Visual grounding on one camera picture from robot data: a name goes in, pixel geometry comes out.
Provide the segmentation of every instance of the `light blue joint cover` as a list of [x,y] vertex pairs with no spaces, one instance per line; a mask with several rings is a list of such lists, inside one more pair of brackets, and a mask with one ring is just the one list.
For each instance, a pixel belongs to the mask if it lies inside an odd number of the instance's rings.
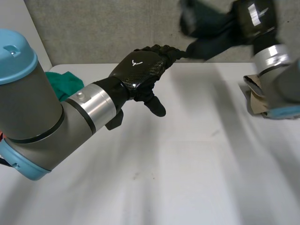
[[10,147],[5,139],[0,142],[0,155],[17,171],[30,180],[39,180],[51,171],[45,170],[26,159]]
[[285,108],[271,109],[269,115],[276,119],[285,119],[300,115],[300,105]]
[[0,29],[0,85],[27,76],[37,64],[37,54],[22,34]]

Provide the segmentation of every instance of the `green cloth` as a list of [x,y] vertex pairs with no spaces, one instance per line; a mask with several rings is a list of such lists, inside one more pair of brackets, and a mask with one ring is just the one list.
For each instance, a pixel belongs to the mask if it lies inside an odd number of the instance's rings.
[[64,101],[84,87],[83,81],[70,72],[58,74],[46,72],[46,76],[59,101]]

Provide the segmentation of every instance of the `silver metal ring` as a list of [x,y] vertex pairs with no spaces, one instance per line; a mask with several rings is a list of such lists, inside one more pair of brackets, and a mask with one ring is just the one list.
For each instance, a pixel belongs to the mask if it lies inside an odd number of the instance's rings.
[[96,131],[117,114],[113,100],[101,87],[93,83],[76,92],[70,99],[89,115]]
[[290,64],[291,60],[285,45],[273,45],[254,56],[258,73],[278,65]]

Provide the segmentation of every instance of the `gray wall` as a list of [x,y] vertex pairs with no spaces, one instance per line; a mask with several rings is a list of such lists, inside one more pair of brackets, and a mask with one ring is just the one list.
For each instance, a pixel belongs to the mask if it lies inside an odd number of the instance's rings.
[[[224,12],[232,0],[210,0]],[[300,0],[278,0],[280,37],[291,56],[300,56]],[[185,50],[177,0],[25,0],[53,65],[120,62],[136,48],[159,44]],[[250,61],[250,48],[237,47],[214,62]]]

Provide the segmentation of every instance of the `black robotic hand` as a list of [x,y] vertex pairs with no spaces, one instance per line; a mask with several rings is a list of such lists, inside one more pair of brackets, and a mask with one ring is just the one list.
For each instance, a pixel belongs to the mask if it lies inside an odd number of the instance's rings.
[[255,52],[262,42],[278,44],[274,0],[237,0],[227,14],[198,0],[180,0],[180,5],[181,31],[197,38],[187,48],[190,58],[208,60],[239,45],[254,45]]
[[168,45],[136,49],[125,57],[108,78],[95,82],[108,93],[117,109],[116,117],[106,127],[110,130],[121,125],[121,107],[131,99],[144,102],[153,114],[165,116],[165,108],[154,95],[153,88],[165,70],[181,58],[186,58],[186,53]]

